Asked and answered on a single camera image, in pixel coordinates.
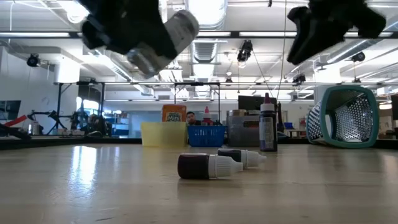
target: person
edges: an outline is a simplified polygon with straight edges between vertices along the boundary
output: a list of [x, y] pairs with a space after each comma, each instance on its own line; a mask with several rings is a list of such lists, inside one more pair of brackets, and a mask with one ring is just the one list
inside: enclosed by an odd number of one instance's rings
[[200, 121], [197, 121], [196, 117], [195, 117], [195, 113], [192, 111], [189, 111], [187, 113], [187, 121], [189, 125], [201, 125]]

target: white bottle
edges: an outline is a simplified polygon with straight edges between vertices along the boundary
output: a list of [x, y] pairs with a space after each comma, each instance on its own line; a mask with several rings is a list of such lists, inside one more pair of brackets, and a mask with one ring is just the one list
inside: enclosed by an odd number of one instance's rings
[[217, 155], [230, 156], [233, 159], [237, 159], [237, 162], [243, 163], [243, 169], [247, 169], [248, 167], [258, 167], [267, 159], [266, 156], [262, 156], [258, 152], [240, 149], [218, 149]]
[[[177, 54], [186, 49], [199, 33], [198, 21], [186, 10], [175, 13], [164, 26]], [[136, 48], [131, 49], [127, 53], [127, 58], [144, 73], [144, 78], [152, 78], [174, 59], [158, 56], [152, 47], [143, 42], [138, 44]]]

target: blue basket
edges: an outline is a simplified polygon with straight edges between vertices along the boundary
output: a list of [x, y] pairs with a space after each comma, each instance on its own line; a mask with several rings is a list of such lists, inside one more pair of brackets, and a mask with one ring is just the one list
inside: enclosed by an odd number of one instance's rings
[[226, 126], [188, 126], [189, 145], [192, 147], [221, 147]]

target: computer screen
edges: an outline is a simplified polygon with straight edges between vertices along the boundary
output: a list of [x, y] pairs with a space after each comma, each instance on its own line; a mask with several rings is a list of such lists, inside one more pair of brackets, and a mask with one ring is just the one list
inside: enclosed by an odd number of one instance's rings
[[[276, 98], [270, 98], [271, 103], [277, 106]], [[239, 110], [260, 110], [260, 106], [264, 102], [263, 96], [238, 96]]]

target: red object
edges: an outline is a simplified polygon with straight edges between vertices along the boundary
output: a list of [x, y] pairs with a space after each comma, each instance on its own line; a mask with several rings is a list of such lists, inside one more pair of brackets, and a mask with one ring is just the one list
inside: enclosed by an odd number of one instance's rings
[[213, 121], [211, 120], [211, 114], [209, 113], [209, 107], [206, 106], [205, 114], [203, 115], [202, 125], [212, 126]]
[[264, 104], [270, 104], [271, 103], [271, 99], [269, 98], [269, 94], [266, 93], [266, 97], [264, 98]]
[[19, 123], [25, 121], [26, 119], [27, 119], [26, 115], [20, 116], [19, 118], [15, 119], [14, 121], [7, 122], [4, 125], [7, 127], [11, 127], [13, 125], [16, 125], [16, 124], [19, 124]]

